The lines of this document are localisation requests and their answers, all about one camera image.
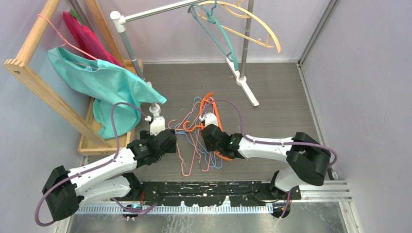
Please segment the beige plastic hanger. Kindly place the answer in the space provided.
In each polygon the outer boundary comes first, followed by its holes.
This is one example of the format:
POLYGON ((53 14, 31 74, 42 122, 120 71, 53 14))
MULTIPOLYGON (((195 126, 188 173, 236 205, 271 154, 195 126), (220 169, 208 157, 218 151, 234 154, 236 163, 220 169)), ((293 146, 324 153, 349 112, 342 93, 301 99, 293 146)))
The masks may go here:
POLYGON ((276 34, 274 33, 274 31, 262 19, 257 17, 251 11, 246 10, 245 8, 241 7, 240 6, 241 3, 242 3, 241 0, 239 0, 236 4, 228 3, 225 1, 221 1, 221 0, 206 0, 206 1, 202 1, 200 3, 191 5, 188 8, 188 13, 195 19, 195 21, 198 22, 198 24, 202 28, 204 28, 204 30, 210 35, 210 37, 213 40, 215 40, 214 36, 212 36, 210 32, 207 30, 207 28, 205 28, 204 24, 202 23, 202 20, 212 25, 216 25, 219 28, 219 30, 222 32, 223 36, 225 37, 230 49, 232 49, 233 46, 231 45, 231 42, 227 36, 228 32, 233 33, 253 43, 256 43, 262 47, 265 47, 268 49, 276 49, 278 53, 281 53, 282 51, 281 44, 276 34), (214 9, 219 5, 222 6, 228 13, 230 13, 231 15, 237 18, 250 19, 251 21, 257 22, 267 32, 268 34, 267 39, 265 41, 263 41, 261 38, 253 39, 248 35, 242 34, 238 31, 235 31, 229 27, 222 25, 213 14, 214 9))

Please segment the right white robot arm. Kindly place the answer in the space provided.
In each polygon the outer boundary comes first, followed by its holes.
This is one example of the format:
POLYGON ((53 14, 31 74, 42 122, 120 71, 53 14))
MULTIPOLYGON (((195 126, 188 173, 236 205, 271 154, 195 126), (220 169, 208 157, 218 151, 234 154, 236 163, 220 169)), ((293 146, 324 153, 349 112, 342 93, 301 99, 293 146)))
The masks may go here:
POLYGON ((284 198, 301 184, 322 186, 330 161, 330 152, 308 134, 297 132, 294 137, 270 139, 241 133, 227 134, 216 125, 201 130, 206 148, 229 159, 263 158, 288 164, 274 173, 269 184, 271 196, 284 198))

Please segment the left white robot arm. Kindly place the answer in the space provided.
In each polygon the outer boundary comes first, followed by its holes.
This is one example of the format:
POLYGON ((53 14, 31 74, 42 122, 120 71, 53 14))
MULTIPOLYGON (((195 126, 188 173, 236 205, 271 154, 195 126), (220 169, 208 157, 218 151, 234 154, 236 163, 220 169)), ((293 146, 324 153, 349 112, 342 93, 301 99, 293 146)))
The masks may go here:
POLYGON ((156 163, 166 153, 175 153, 177 142, 174 130, 140 134, 140 139, 94 163, 69 170, 64 166, 54 168, 42 189, 53 221, 63 220, 96 201, 137 200, 142 184, 132 170, 156 163))

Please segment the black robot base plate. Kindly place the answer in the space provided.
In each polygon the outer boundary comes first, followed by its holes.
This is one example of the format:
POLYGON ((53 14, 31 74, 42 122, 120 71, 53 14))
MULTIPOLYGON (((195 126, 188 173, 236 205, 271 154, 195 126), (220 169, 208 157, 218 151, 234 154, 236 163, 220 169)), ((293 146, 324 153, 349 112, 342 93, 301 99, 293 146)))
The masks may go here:
POLYGON ((299 186, 277 193, 273 182, 140 182, 132 180, 131 190, 117 201, 126 202, 123 215, 137 217, 137 210, 150 213, 270 213, 287 217, 294 200, 302 198, 299 186))

